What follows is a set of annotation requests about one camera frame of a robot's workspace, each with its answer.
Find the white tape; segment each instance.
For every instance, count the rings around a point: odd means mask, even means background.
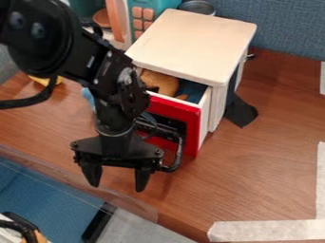
[[[325,220],[216,222],[211,242],[325,239]]]
[[[325,95],[325,63],[321,63],[321,72],[320,72],[320,93]]]
[[[316,219],[325,219],[325,142],[318,145]]]
[[[318,240],[325,239],[325,142],[317,153],[316,219],[288,221],[216,222],[211,242]]]

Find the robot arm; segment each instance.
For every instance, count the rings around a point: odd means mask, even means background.
[[[172,172],[180,166],[183,144],[177,134],[163,131],[180,142],[175,163],[168,167],[163,166],[163,151],[135,132],[149,95],[132,60],[102,36],[83,30],[68,6],[59,0],[0,0],[0,43],[9,47],[12,60],[28,75],[50,78],[40,94],[2,101],[0,109],[47,100],[57,76],[89,88],[99,136],[75,141],[71,149],[92,186],[99,186],[103,165],[135,169],[137,192],[144,190],[155,171]]]

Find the glass panel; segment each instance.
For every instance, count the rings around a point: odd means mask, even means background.
[[[14,213],[37,226],[50,242],[60,243],[132,242],[160,227],[156,210],[144,203],[107,188],[92,188],[83,178],[3,145],[0,155],[5,149],[10,160],[0,158],[0,219]],[[34,171],[39,165],[42,174]],[[2,241],[3,233],[0,229],[0,242],[15,242]]]

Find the teal wall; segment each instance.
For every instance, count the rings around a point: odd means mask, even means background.
[[[325,61],[325,0],[209,0],[217,15],[258,24],[253,45]]]

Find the drawer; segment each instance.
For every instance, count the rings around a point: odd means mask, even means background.
[[[148,112],[164,116],[170,120],[185,123],[185,146],[183,152],[195,157],[208,133],[212,88],[207,86],[198,103],[191,103],[148,91],[151,103]],[[176,149],[177,144],[154,137],[150,142],[162,149]]]

